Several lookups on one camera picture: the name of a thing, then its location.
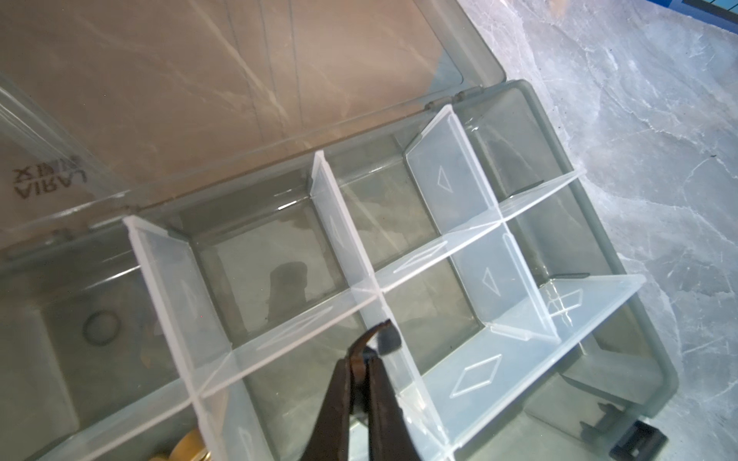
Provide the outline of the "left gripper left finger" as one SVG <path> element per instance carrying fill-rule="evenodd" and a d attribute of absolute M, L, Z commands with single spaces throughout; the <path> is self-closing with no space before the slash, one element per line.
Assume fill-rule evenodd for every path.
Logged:
<path fill-rule="evenodd" d="M 390 320 L 376 324 L 347 349 L 336 361 L 328 390 L 316 419 L 311 438 L 301 460 L 347 460 L 350 444 L 350 415 L 354 408 L 355 378 L 359 373 L 359 385 L 363 386 L 367 374 L 364 350 L 369 341 L 392 326 Z"/>

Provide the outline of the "brass wing nut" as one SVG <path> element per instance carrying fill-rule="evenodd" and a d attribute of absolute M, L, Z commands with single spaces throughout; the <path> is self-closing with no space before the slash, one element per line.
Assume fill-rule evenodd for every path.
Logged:
<path fill-rule="evenodd" d="M 208 461 L 211 452 L 207 448 L 203 436 L 198 428 L 188 432 L 169 453 L 159 453 L 150 458 L 150 461 Z"/>

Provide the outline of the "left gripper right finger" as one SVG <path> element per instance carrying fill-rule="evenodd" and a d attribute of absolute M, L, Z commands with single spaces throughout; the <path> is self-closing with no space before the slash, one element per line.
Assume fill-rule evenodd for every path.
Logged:
<path fill-rule="evenodd" d="M 369 429 L 369 459 L 419 461 L 421 457 L 407 429 L 384 361 L 378 355 L 367 355 L 364 365 L 362 393 Z"/>

